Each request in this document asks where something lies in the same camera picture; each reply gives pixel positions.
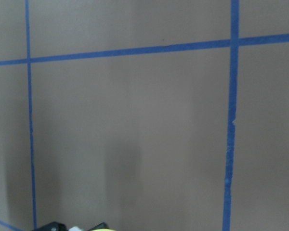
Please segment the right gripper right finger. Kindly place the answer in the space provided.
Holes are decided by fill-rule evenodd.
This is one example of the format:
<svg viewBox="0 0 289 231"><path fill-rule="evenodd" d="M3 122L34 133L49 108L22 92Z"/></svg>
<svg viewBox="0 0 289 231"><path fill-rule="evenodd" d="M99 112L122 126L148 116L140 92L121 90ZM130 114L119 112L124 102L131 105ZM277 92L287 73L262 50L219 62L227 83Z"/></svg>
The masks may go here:
<svg viewBox="0 0 289 231"><path fill-rule="evenodd" d="M94 226L93 228L91 228L91 230L101 230L101 229L106 229L106 223L102 222L96 226Z"/></svg>

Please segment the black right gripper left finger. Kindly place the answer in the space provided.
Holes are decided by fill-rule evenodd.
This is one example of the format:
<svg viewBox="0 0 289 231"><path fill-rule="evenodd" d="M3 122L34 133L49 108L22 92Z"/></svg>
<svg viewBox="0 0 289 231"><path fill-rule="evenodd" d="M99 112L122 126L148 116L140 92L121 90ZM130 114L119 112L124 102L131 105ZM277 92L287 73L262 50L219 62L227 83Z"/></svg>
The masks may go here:
<svg viewBox="0 0 289 231"><path fill-rule="evenodd" d="M54 221L37 228L36 231L67 231L67 227L65 224Z"/></svg>

